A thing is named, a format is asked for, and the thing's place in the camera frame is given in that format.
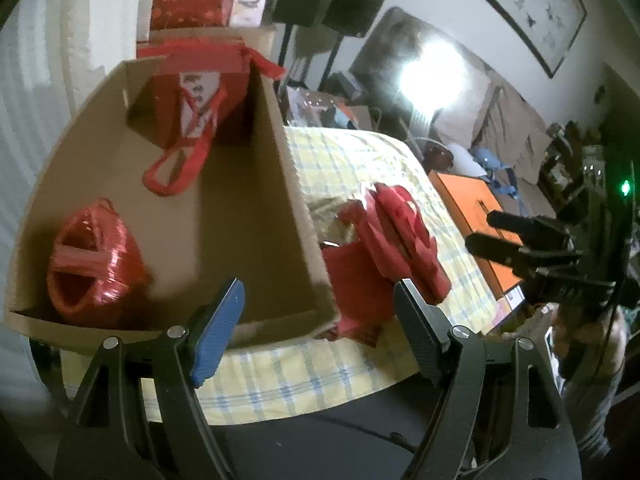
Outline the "operator hand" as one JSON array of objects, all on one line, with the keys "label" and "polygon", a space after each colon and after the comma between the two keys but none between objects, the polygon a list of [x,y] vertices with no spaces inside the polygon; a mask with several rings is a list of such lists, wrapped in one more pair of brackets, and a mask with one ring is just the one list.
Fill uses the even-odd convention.
[{"label": "operator hand", "polygon": [[552,316],[552,348],[560,376],[569,382],[613,377],[625,363],[628,330],[620,311],[608,311],[596,322],[578,326],[577,313],[564,306]]}]

